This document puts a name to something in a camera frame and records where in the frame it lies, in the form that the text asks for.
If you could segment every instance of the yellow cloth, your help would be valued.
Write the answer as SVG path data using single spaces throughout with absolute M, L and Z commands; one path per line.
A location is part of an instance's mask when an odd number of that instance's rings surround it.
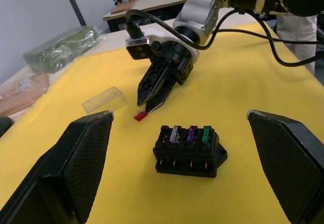
M 239 27 L 263 33 L 258 24 Z M 297 61 L 280 43 L 279 55 Z M 246 115 L 258 109 L 303 122 L 324 142 L 324 89 L 304 67 L 279 65 L 267 40 L 217 35 L 188 81 L 142 122 L 133 119 L 148 60 L 126 49 L 84 56 L 0 139 L 0 206 L 54 145 L 82 103 L 116 86 L 128 104 L 115 112 L 103 176 L 88 223 L 289 223 L 260 164 Z M 213 179 L 159 174 L 152 149 L 162 125 L 212 125 L 228 151 Z

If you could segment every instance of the red fuse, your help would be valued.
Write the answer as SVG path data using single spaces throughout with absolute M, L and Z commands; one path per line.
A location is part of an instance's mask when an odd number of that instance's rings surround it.
M 134 116 L 134 119 L 137 120 L 138 122 L 140 122 L 143 118 L 145 118 L 148 115 L 147 112 L 145 111 L 141 111 L 140 113 L 138 113 L 136 116 Z

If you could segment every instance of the purple fuse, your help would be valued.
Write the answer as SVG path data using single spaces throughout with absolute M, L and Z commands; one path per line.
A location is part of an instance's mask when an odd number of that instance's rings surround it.
M 190 129 L 189 129 L 189 135 L 188 135 L 188 138 L 187 138 L 187 141 L 188 142 L 194 143 L 195 138 L 196 138 L 196 131 L 197 131 L 197 128 L 195 126 L 191 126 L 190 127 Z

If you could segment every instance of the black pole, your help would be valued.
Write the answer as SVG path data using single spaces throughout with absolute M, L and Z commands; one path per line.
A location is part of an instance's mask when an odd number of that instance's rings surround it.
M 87 25 L 84 18 L 83 18 L 83 16 L 82 16 L 82 14 L 81 14 L 81 11 L 80 11 L 79 7 L 77 6 L 76 1 L 75 0 L 70 0 L 70 3 L 72 5 L 72 8 L 74 9 L 74 12 L 75 12 L 75 14 L 77 16 L 77 19 L 79 20 L 81 26 Z

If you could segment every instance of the clear plastic box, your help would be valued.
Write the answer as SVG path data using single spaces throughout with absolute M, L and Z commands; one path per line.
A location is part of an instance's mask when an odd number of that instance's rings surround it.
M 111 110 L 115 112 L 117 109 L 127 104 L 123 93 L 116 87 L 100 93 L 82 104 L 88 114 L 95 114 L 101 111 Z

